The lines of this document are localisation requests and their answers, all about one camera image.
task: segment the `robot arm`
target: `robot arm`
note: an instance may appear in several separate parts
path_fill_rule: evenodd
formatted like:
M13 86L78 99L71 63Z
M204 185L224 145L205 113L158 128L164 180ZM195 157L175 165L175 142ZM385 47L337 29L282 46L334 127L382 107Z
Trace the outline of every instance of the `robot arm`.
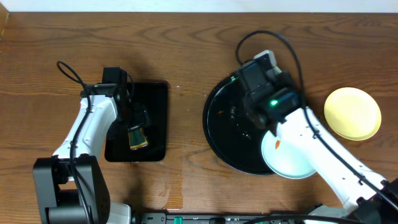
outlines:
M373 172L361 161L357 160L347 149L341 145L317 120L311 109L307 108L311 123L322 138L346 162L353 166L359 173L365 175L379 190L385 178ZM375 192L344 166L331 152L317 139L308 127L303 109L299 108L285 117L285 123L277 125L277 135L281 141L286 141L297 146L303 152L313 168L323 177L333 189L344 209L349 213L357 209L357 199L371 198Z
M82 154L96 156L97 160L104 144L106 133L113 121L118 116L116 102L112 96L92 95L91 113L81 130L76 143L76 157ZM87 109L87 98L80 101L79 114L62 145L54 152L53 156L59 159L69 159L70 141L76 133L76 129L81 123Z
M271 51L263 51L252 61L244 63L232 77L238 78L243 90L243 114L259 129L275 130L276 124L275 131L280 140L295 145L333 189L343 204L344 216L349 214L350 218L366 223L398 222L392 202L398 202L398 180L389 183L357 160L320 124L312 110L306 108L309 121L321 138L360 176L365 176L382 192L384 198L381 199L317 139L305 117L303 99L295 82L288 72L280 71Z
M75 167L79 173L82 193L94 223L130 224L131 208L111 202L98 158L109 127L115 121L128 126L132 111L127 106L127 73L119 68L105 68L103 81L87 85L91 111L78 136ZM61 190L59 185L73 181L70 164L70 141L88 107L87 96L81 93L79 114L62 145L50 158L36 160L33 173L42 223L86 223L86 215L76 190Z

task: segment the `small object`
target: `small object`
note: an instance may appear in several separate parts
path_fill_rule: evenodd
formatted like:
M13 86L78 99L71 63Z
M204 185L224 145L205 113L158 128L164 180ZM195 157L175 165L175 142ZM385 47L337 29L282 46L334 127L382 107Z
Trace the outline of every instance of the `small object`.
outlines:
M275 142L278 141L279 147L275 150ZM270 131L262 139L261 153L266 164L282 177L302 179L316 172L299 149L287 141L282 142Z
M182 224L182 217L175 217L174 224Z
M340 88L325 102L325 119L330 128L346 139L360 141L373 136L381 125L376 101L357 88Z
M129 132L129 142L130 149L133 150L148 145L147 138L145 137L144 130L142 128L135 129Z
M280 140L276 141L275 149L278 149L278 148L279 148L279 145L280 145Z

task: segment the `black tray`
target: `black tray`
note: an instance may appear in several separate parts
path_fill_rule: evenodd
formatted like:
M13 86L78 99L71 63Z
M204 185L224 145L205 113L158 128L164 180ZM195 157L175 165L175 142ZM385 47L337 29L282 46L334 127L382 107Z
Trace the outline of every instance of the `black tray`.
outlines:
M166 83L135 83L132 103L143 104L148 110L151 125L144 128L144 134L149 145L130 149L127 128L114 122L110 129L117 135L112 140L106 138L105 159L109 162L161 161L166 152L167 100Z

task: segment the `white wall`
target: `white wall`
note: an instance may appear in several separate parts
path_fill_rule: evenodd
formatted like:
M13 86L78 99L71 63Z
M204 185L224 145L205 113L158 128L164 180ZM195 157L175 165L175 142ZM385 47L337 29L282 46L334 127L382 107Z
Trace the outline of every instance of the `white wall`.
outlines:
M398 0L0 0L10 12L398 12Z

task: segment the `black plate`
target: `black plate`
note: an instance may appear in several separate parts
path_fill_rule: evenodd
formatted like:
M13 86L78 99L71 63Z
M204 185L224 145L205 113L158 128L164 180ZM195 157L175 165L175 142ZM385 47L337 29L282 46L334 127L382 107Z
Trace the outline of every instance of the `black plate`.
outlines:
M230 77L210 93L203 110L203 129L214 153L231 167L248 174L274 174L264 162L261 141L267 130L257 129L242 111L239 83Z
M117 135L112 140L106 139L105 159L109 162L161 161L166 152L167 99L166 83L135 83L132 103L143 104L148 109L151 125L144 128L144 134L149 145L130 149L127 128L114 122L109 129Z

